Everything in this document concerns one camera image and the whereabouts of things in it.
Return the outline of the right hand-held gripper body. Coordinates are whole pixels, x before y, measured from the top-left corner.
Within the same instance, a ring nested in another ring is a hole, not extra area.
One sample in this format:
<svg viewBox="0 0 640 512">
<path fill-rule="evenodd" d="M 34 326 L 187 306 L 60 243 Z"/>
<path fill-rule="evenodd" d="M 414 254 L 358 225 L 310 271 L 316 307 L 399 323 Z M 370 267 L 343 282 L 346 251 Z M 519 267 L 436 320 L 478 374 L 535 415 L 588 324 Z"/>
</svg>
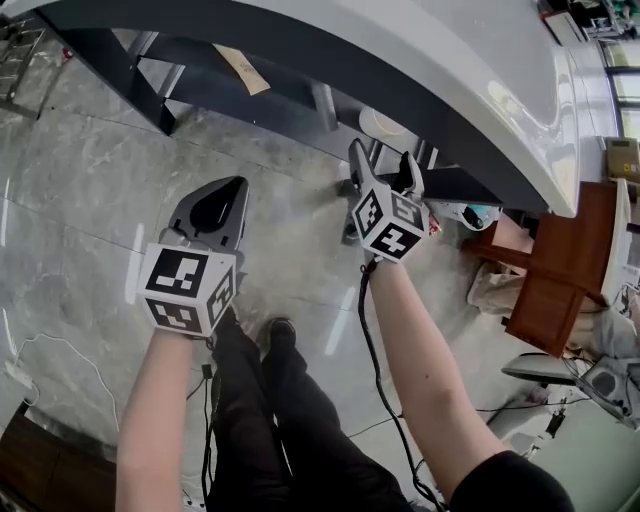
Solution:
<svg viewBox="0 0 640 512">
<path fill-rule="evenodd" d="M 350 215 L 364 250 L 399 263 L 429 234 L 429 210 L 373 177 L 353 175 L 358 201 Z"/>
</svg>

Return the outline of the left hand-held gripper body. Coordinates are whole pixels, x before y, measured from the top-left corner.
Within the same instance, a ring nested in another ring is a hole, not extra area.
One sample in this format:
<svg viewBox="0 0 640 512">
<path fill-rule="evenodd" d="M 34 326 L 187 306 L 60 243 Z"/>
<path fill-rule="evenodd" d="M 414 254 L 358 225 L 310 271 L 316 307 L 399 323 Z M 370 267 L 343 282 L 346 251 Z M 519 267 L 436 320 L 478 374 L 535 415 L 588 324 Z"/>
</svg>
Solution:
<svg viewBox="0 0 640 512">
<path fill-rule="evenodd" d="M 144 256 L 137 295 L 158 329 L 210 336 L 231 304 L 241 279 L 243 231 L 208 244 L 165 228 Z"/>
</svg>

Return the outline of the white ceramic cup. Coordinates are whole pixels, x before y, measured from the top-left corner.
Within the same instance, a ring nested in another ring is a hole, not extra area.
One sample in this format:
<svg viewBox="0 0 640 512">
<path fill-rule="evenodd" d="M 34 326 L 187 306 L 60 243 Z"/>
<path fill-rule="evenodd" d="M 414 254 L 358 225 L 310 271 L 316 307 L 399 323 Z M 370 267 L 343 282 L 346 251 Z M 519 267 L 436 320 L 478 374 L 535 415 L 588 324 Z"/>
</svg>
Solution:
<svg viewBox="0 0 640 512">
<path fill-rule="evenodd" d="M 381 112 L 364 106 L 358 115 L 361 131 L 381 142 L 399 142 L 414 138 L 414 134 Z"/>
</svg>

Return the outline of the person's right forearm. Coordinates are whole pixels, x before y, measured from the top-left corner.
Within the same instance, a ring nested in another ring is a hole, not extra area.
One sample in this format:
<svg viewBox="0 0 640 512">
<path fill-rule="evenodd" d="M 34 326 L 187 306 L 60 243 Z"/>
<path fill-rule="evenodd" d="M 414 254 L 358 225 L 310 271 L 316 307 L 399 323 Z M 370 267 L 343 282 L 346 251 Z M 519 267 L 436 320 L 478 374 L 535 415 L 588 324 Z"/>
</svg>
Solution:
<svg viewBox="0 0 640 512">
<path fill-rule="evenodd" d="M 450 500 L 471 471 L 506 447 L 471 404 L 454 355 L 405 267 L 380 262 L 370 291 L 403 416 Z"/>
</svg>

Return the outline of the wooden sink cabinet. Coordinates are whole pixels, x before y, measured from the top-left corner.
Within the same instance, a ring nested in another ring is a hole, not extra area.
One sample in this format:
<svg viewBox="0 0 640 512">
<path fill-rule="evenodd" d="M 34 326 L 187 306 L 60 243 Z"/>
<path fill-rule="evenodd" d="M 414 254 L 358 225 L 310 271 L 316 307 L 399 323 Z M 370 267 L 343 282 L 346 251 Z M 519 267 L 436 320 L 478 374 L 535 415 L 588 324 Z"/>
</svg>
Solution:
<svg viewBox="0 0 640 512">
<path fill-rule="evenodd" d="M 529 253 L 496 245 L 497 227 L 462 243 L 464 252 L 522 268 L 524 284 L 506 323 L 506 332 L 559 358 L 582 301 L 607 306 L 601 287 L 609 259 L 616 206 L 616 183 L 583 182 L 578 213 L 540 216 Z"/>
</svg>

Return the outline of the dark metal frame stand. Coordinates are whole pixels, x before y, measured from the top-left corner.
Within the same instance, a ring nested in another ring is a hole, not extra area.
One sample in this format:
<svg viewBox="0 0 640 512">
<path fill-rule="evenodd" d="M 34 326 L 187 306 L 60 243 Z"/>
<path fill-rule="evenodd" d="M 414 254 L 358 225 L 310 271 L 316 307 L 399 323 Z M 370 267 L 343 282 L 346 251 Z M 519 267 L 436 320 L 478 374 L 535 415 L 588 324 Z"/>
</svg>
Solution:
<svg viewBox="0 0 640 512">
<path fill-rule="evenodd" d="M 39 113 L 15 102 L 46 29 L 33 17 L 10 20 L 0 15 L 0 109 L 37 120 Z"/>
</svg>

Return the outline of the grey drain pipe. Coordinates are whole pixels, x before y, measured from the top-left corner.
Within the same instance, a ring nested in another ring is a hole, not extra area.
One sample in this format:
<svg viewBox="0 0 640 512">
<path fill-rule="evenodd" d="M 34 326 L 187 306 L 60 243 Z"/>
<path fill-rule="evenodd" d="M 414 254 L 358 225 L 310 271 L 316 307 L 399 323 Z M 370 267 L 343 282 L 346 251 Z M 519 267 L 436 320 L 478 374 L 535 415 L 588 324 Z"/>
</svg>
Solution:
<svg viewBox="0 0 640 512">
<path fill-rule="evenodd" d="M 311 83 L 311 93 L 316 112 L 320 116 L 324 129 L 327 132 L 337 131 L 339 122 L 331 87 L 325 83 L 313 81 Z"/>
</svg>

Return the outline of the white waste bucket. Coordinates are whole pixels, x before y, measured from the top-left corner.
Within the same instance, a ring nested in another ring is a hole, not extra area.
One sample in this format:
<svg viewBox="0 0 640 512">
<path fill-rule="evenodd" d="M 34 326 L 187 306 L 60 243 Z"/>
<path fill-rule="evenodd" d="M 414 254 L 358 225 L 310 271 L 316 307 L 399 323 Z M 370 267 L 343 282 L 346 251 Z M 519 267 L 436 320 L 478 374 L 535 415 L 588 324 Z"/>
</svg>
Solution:
<svg viewBox="0 0 640 512">
<path fill-rule="evenodd" d="M 472 231 L 484 231 L 498 221 L 502 209 L 497 206 L 450 203 L 450 213 Z"/>
</svg>

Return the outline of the white power strip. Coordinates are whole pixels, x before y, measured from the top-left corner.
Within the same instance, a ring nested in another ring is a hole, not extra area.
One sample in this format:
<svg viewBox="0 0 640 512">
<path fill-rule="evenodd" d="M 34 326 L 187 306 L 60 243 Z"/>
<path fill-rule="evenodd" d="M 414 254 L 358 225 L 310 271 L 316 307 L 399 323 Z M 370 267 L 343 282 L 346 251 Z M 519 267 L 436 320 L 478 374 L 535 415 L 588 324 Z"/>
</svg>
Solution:
<svg viewBox="0 0 640 512">
<path fill-rule="evenodd" d="M 34 390 L 35 384 L 32 377 L 26 373 L 24 370 L 16 366 L 13 362 L 6 360 L 5 361 L 5 369 L 8 375 L 13 378 L 16 382 L 21 384 L 28 390 Z"/>
</svg>

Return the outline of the person's black trousers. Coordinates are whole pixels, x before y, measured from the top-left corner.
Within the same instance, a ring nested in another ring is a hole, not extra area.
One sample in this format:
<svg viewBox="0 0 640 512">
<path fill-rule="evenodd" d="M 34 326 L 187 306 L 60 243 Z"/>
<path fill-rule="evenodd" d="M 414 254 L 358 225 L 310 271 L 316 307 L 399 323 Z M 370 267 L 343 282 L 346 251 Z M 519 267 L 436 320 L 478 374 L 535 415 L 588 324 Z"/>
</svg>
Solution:
<svg viewBox="0 0 640 512">
<path fill-rule="evenodd" d="M 396 477 L 343 432 L 296 344 L 260 353 L 232 309 L 215 335 L 207 512 L 413 512 Z"/>
</svg>

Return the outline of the cardboard box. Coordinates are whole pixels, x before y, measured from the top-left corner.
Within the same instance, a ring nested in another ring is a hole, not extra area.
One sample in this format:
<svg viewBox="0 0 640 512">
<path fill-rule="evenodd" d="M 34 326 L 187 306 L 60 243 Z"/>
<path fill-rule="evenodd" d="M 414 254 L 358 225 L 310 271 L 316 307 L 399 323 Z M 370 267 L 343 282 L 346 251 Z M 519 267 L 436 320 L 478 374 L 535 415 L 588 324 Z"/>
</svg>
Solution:
<svg viewBox="0 0 640 512">
<path fill-rule="evenodd" d="M 610 178 L 640 184 L 640 143 L 634 138 L 607 138 L 606 170 Z"/>
</svg>

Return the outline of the white rectangular basin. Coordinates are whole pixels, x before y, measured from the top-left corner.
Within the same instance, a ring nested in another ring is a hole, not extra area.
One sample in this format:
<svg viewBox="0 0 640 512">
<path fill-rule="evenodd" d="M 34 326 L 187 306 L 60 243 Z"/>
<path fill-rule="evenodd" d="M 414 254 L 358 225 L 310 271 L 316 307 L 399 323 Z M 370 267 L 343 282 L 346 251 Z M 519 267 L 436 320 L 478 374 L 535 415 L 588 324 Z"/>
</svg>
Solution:
<svg viewBox="0 0 640 512">
<path fill-rule="evenodd" d="M 631 202 L 628 184 L 624 179 L 615 179 L 616 206 L 609 259 L 601 287 L 601 296 L 605 304 L 613 306 L 624 288 L 637 289 L 640 285 L 640 268 L 628 263 L 632 233 L 628 230 L 631 223 Z"/>
</svg>

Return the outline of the dark brown wooden cabinet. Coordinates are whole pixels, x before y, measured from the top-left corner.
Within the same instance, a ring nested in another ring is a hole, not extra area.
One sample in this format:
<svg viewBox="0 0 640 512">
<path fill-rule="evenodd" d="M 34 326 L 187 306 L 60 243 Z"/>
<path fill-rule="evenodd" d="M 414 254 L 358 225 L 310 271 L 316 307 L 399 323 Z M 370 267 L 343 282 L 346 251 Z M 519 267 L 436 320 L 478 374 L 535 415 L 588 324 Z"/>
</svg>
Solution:
<svg viewBox="0 0 640 512">
<path fill-rule="evenodd" d="M 116 466 L 20 406 L 0 435 L 0 498 L 25 512 L 115 512 Z"/>
</svg>

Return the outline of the glass door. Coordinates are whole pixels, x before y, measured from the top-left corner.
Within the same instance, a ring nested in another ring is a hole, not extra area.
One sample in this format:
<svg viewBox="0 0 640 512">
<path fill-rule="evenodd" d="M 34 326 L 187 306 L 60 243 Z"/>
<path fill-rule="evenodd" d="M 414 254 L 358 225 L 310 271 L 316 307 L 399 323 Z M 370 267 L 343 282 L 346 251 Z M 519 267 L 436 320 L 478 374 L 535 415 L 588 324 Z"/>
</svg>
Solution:
<svg viewBox="0 0 640 512">
<path fill-rule="evenodd" d="M 601 43 L 620 134 L 640 142 L 640 40 Z"/>
</svg>

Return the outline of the grey floor equipment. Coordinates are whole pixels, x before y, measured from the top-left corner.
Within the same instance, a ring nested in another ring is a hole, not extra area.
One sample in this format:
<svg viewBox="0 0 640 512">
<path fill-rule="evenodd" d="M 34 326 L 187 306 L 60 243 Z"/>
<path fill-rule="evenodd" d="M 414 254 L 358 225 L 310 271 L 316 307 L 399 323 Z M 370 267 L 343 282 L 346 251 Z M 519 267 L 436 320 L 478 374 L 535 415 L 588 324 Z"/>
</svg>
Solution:
<svg viewBox="0 0 640 512">
<path fill-rule="evenodd" d="M 590 363 L 525 353 L 507 363 L 502 372 L 525 381 L 577 387 L 619 423 L 640 432 L 640 358 L 603 356 Z"/>
</svg>

